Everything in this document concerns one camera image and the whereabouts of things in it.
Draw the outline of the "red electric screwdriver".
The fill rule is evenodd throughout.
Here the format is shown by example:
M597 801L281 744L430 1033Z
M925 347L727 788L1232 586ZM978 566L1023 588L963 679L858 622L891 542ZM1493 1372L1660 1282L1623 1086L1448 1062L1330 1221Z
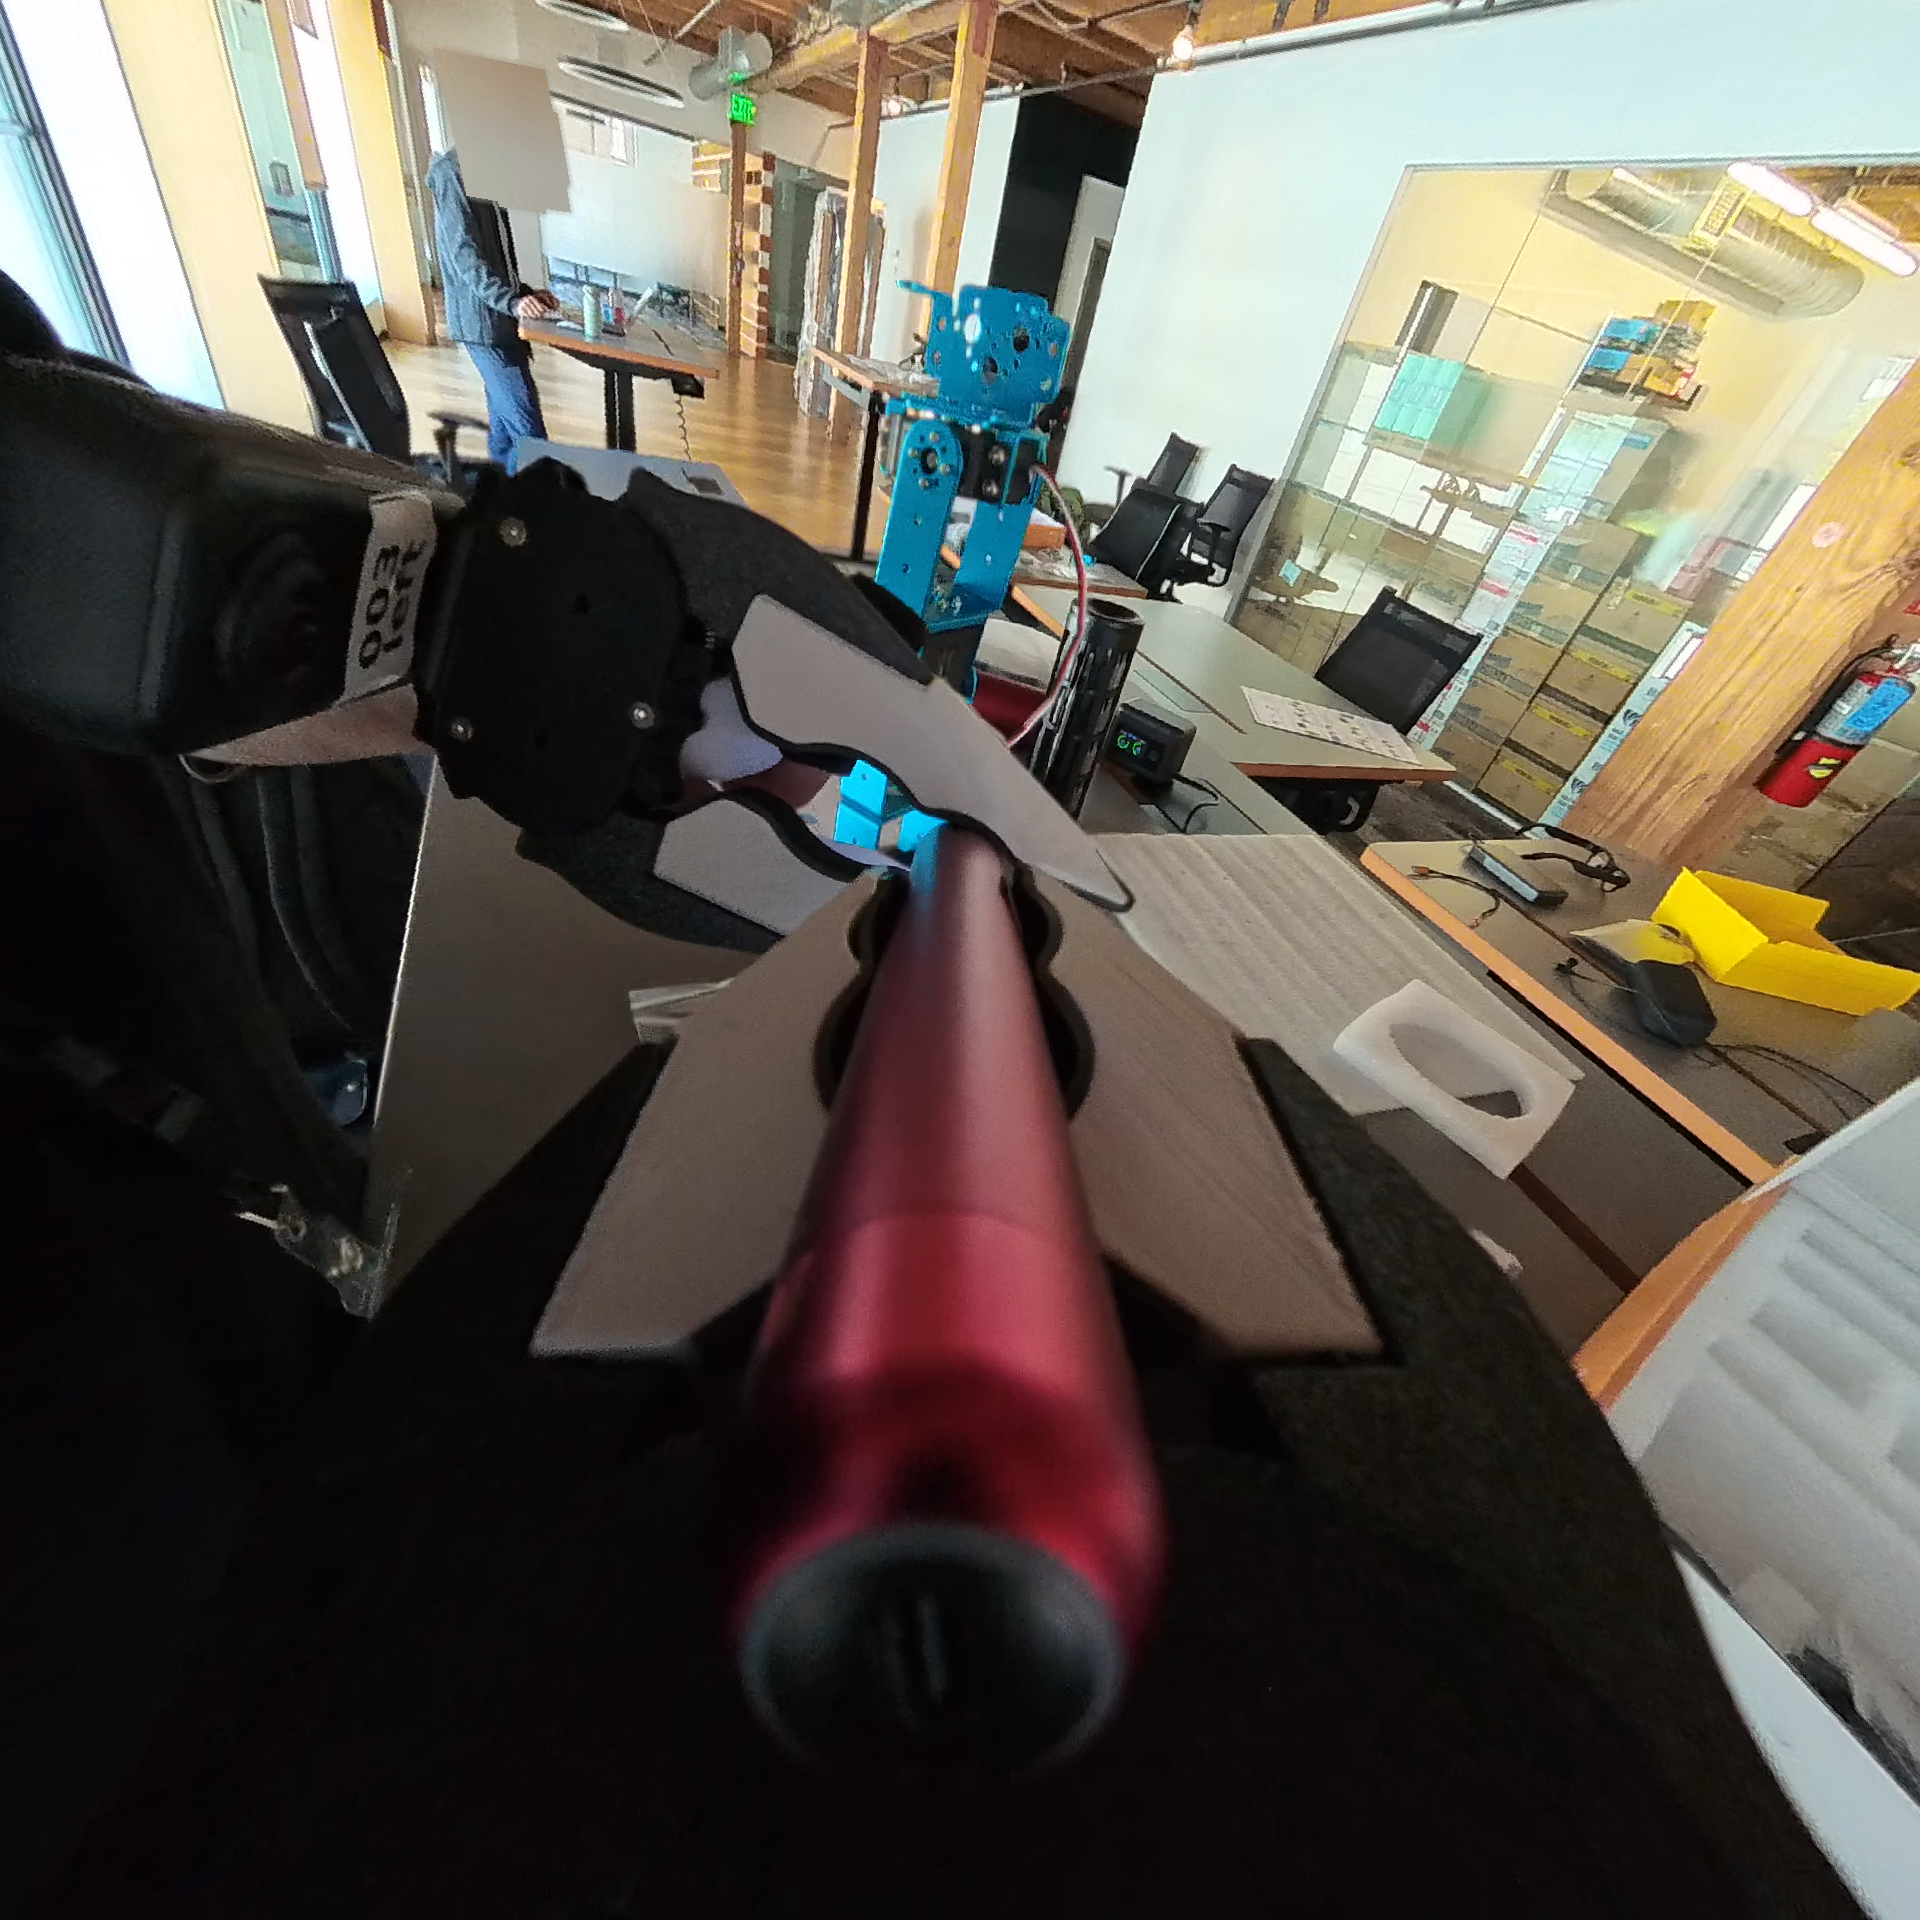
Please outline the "red electric screwdriver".
M811 1764L1021 1774L1114 1717L1164 1497L1015 884L925 838L744 1380L727 1620Z

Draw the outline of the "metal storage shelf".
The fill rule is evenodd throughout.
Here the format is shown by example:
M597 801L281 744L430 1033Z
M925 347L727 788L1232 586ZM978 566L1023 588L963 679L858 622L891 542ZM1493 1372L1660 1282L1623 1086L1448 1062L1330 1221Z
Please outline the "metal storage shelf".
M1588 338L1501 307L1405 342L1362 433L1356 500L1387 525L1405 595L1477 637L1519 615L1548 638L1652 546L1687 464L1705 301L1602 318Z

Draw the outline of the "black eyeglasses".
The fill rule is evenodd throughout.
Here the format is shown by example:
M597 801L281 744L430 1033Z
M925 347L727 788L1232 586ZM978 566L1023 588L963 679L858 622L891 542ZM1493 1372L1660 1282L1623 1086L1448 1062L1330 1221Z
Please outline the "black eyeglasses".
M1529 836L1525 860L1542 865L1556 863L1577 877L1596 886L1605 897L1633 886L1635 877L1600 843L1575 832L1563 824L1536 822Z

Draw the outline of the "black computer mouse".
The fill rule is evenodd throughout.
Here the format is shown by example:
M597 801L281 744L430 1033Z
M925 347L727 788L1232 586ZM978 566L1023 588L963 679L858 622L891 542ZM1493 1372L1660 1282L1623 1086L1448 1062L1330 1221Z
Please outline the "black computer mouse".
M1627 960L1620 964L1620 987L1652 1040L1695 1051L1716 1037L1716 1008L1688 964L1663 958Z

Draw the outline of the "wooden standing desk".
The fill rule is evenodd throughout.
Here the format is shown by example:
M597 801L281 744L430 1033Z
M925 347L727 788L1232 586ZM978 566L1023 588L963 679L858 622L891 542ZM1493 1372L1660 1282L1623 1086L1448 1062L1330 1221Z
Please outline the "wooden standing desk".
M684 329L635 320L626 332L589 337L559 316L531 316L519 320L519 337L600 376L606 446L623 455L638 448L636 382L663 382L677 403L688 403L702 400L709 381L724 373L722 359Z

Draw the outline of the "large window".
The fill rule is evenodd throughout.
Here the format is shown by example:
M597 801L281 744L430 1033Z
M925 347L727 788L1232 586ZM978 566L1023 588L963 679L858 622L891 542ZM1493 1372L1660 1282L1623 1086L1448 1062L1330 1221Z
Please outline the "large window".
M126 340L12 24L3 22L3 269L61 345L124 367Z

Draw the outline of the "black patterned tumbler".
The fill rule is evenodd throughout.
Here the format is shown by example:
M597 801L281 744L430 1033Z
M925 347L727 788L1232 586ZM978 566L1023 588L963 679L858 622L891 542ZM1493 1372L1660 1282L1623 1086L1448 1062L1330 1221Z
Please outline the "black patterned tumbler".
M1074 616L1056 686L1028 730L1026 771L1081 818L1113 742L1143 621L1135 601L1093 598Z

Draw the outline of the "thick wooden pillar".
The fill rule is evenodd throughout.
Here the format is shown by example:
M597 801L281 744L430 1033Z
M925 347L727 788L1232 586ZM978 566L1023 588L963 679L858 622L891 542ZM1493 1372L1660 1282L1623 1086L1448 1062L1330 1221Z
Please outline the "thick wooden pillar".
M1758 781L1780 744L1842 669L1901 624L1917 575L1918 371L1909 368L1566 826L1618 854L1719 868L1765 813Z

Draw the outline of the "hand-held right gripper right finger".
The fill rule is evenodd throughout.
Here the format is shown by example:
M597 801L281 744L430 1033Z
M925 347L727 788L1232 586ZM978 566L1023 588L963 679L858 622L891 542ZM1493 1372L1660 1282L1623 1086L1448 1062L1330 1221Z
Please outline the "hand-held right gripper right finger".
M1021 884L1068 1024L1073 1161L1103 1252L1253 1360L1374 1360L1380 1330L1239 1028L1056 881Z

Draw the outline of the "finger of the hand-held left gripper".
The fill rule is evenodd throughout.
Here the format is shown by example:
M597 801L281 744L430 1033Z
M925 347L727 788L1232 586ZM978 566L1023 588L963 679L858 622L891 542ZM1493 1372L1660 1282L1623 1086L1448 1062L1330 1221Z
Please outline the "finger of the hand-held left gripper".
M732 684L744 721L789 758L869 762L921 813L975 828L1085 901L1135 907L1079 818L947 682L916 682L760 593L732 637Z
M777 939L888 870L888 853L833 840L814 810L769 790L724 790L678 814L657 853L661 883Z

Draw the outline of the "stack of cardboard boxes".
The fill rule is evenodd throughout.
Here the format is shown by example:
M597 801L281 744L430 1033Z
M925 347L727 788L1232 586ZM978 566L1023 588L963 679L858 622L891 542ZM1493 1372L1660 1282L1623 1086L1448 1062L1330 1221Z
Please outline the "stack of cardboard boxes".
M1709 621L1638 576L1642 546L1594 517L1501 535L1461 616L1477 649L1415 729L1478 804L1564 822L1691 661Z

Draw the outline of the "wooden support post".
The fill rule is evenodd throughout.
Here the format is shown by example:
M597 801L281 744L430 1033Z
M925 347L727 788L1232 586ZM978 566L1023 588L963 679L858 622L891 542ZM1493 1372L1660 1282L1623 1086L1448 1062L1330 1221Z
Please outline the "wooden support post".
M858 34L852 173L846 191L837 304L830 345L838 354L860 354L867 315L867 269L873 232L875 180L891 48L873 29Z
M999 12L999 3L965 3L958 14L947 130L922 272L922 285L941 294L956 291L980 125L993 83Z

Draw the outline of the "black power supply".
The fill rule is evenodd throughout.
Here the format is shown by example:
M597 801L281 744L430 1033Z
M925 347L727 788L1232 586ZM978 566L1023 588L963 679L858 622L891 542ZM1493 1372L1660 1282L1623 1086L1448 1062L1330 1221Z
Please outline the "black power supply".
M1149 700L1122 700L1103 758L1140 787L1167 790L1185 779L1194 742L1189 718Z

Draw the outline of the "white foam block with hole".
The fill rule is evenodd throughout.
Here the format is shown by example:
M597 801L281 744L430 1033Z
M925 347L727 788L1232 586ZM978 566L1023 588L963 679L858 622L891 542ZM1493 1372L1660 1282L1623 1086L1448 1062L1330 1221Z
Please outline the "white foam block with hole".
M1351 1021L1333 1054L1498 1180L1548 1136L1579 1081L1424 981Z

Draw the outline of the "wood-edged grey desk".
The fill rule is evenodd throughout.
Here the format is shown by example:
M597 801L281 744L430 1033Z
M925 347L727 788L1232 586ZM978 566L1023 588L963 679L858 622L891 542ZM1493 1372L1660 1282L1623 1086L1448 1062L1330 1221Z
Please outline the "wood-edged grey desk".
M1600 925L1652 919L1678 870L1620 848L1613 858L1630 881L1606 891L1572 872L1566 858L1575 848L1563 840L1495 838L1489 850L1512 870L1560 886L1566 899L1559 907L1517 899L1470 858L1465 840L1374 843L1359 865L1738 1182L1758 1184L1800 1146L1836 1134L1917 1081L1918 1026L1909 1012L1857 1018L1710 978L1703 991L1719 1024L1709 1043L1688 1051L1652 1038L1628 994L1577 939Z

